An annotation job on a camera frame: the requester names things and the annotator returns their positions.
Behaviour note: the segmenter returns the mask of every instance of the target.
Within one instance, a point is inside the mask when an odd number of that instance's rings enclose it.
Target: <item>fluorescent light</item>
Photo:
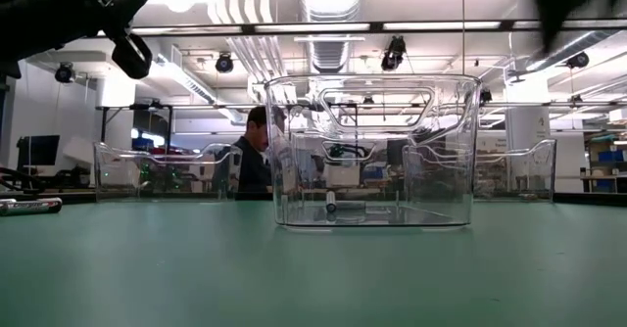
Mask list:
[[[237,34],[242,32],[239,25],[233,24],[217,24],[212,26],[167,26],[167,27],[137,27],[132,32],[143,36],[158,35],[186,35],[194,34]]]
[[[383,29],[397,30],[438,30],[438,29],[482,29],[498,28],[499,22],[441,22],[441,23],[384,23]]]
[[[278,32],[332,32],[355,31],[365,32],[370,23],[298,23],[298,24],[262,24],[255,27],[259,33]]]
[[[513,28],[540,28],[540,23],[537,21],[517,21],[513,24]]]
[[[159,135],[153,135],[147,132],[142,133],[141,138],[147,140],[153,140],[153,144],[155,147],[164,146],[166,144],[166,139]]]
[[[564,23],[564,28],[579,28],[579,27],[622,27],[627,24],[625,20],[576,20],[567,21]]]
[[[363,42],[365,37],[362,36],[307,36],[294,37],[294,42]]]

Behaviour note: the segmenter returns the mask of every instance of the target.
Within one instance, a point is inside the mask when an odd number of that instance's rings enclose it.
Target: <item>green table surface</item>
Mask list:
[[[288,231],[270,203],[0,218],[0,326],[627,326],[627,210]]]

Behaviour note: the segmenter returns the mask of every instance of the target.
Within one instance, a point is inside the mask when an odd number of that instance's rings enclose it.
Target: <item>security camera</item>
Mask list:
[[[588,57],[588,55],[584,52],[581,52],[579,54],[577,54],[576,56],[568,59],[566,61],[566,66],[569,69],[575,69],[575,68],[585,68],[588,64],[590,63],[590,57]]]
[[[385,51],[381,68],[384,71],[392,71],[399,67],[403,62],[403,56],[406,54],[405,39],[403,36],[394,36],[390,42],[390,46]]]
[[[479,105],[485,106],[488,102],[492,102],[492,92],[489,88],[484,88],[479,95]]]
[[[216,61],[216,70],[221,73],[233,71],[233,60],[230,53],[220,53]]]
[[[73,69],[73,64],[61,63],[57,72],[55,72],[55,79],[61,83],[73,83],[76,80],[76,71]]]

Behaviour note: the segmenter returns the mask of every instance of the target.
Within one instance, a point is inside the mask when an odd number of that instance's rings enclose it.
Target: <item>small black object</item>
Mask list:
[[[102,31],[116,45],[114,62],[131,78],[145,77],[152,54],[139,36],[129,32],[133,17],[147,1],[0,0],[0,21],[11,27],[3,31],[0,42],[0,73],[20,78],[17,61]]]
[[[571,57],[566,61],[566,66],[569,69],[582,69],[585,68],[590,63],[590,57],[588,54],[581,52],[574,57]]]
[[[150,103],[150,107],[151,108],[156,108],[156,109],[163,109],[165,106],[163,104],[161,104],[161,100],[155,98],[153,99],[153,101]]]
[[[568,100],[568,102],[572,103],[573,105],[574,105],[575,103],[582,103],[583,101],[584,101],[584,100],[581,98],[581,96],[580,96],[580,95],[572,96],[572,97],[570,97],[570,99]]]
[[[149,104],[145,103],[133,103],[128,108],[132,111],[148,111],[150,109]]]
[[[216,70],[220,73],[233,71],[233,60],[230,53],[220,53],[216,61]]]
[[[364,104],[374,104],[374,100],[372,99],[372,96],[365,96],[365,97],[363,97],[363,103]]]
[[[479,95],[479,104],[484,106],[488,102],[492,102],[492,92],[490,89],[484,88]]]
[[[385,51],[385,55],[381,61],[381,68],[384,71],[396,70],[403,62],[403,56],[406,52],[407,48],[403,36],[392,37],[392,41],[390,42],[388,49]]]
[[[74,83],[76,81],[76,71],[72,63],[60,63],[55,72],[55,79],[61,83]]]

